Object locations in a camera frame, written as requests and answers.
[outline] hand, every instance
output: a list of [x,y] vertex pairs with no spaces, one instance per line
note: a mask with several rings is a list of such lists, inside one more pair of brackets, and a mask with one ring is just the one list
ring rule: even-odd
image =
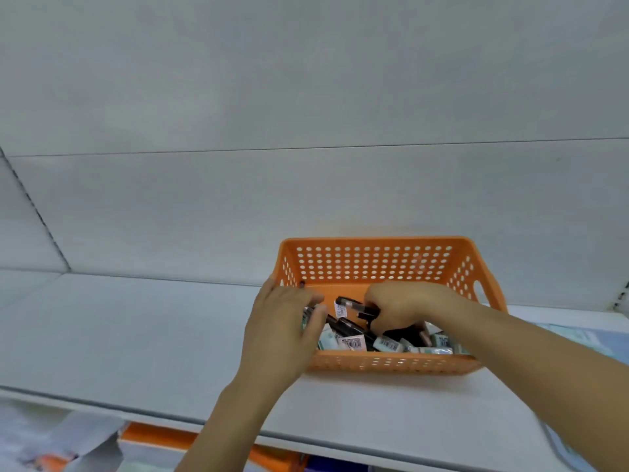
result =
[[380,308],[371,330],[378,336],[422,321],[437,326],[450,308],[446,306],[464,300],[445,285],[426,281],[386,281],[371,285],[365,293],[365,303]]
[[305,330],[304,307],[323,301],[310,289],[275,286],[269,278],[254,301],[245,327],[235,381],[276,401],[306,370],[325,325],[328,309],[317,305]]

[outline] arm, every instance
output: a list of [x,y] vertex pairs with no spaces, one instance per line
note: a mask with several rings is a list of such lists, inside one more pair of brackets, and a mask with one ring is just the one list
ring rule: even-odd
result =
[[242,472],[258,432],[279,397],[306,370],[328,314],[318,305],[302,332],[305,306],[323,300],[270,278],[245,327],[240,367],[176,472]]
[[377,334],[429,321],[460,341],[601,472],[629,463],[629,367],[444,285],[372,285]]

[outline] orange plastic basket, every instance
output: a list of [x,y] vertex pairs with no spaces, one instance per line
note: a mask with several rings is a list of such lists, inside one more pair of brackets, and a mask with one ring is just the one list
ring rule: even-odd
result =
[[[478,281],[491,307],[508,313],[500,286],[466,237],[288,238],[279,247],[274,274],[279,285],[305,281],[306,288],[325,295],[330,311],[338,296],[361,300],[372,283],[397,280],[441,283],[472,301],[479,301]],[[347,315],[365,325],[353,310]],[[308,370],[460,375],[481,367],[463,354],[318,350]]]

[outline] person's left hand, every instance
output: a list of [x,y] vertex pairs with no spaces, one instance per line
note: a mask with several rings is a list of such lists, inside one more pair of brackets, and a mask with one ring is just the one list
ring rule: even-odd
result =
[[325,325],[328,309],[317,305],[302,331],[306,306],[323,301],[310,289],[275,286],[269,278],[254,301],[245,327],[235,381],[277,400],[306,370]]

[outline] blue item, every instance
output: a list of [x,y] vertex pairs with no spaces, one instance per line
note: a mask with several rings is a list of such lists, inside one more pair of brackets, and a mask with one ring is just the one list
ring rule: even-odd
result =
[[[576,328],[573,326],[535,324],[629,365],[629,334],[627,333]],[[574,449],[564,444],[553,429],[549,428],[549,426],[543,422],[542,425],[555,453],[564,463],[579,472],[596,472],[596,469],[587,463]]]
[[368,472],[369,466],[354,462],[310,456],[304,472]]

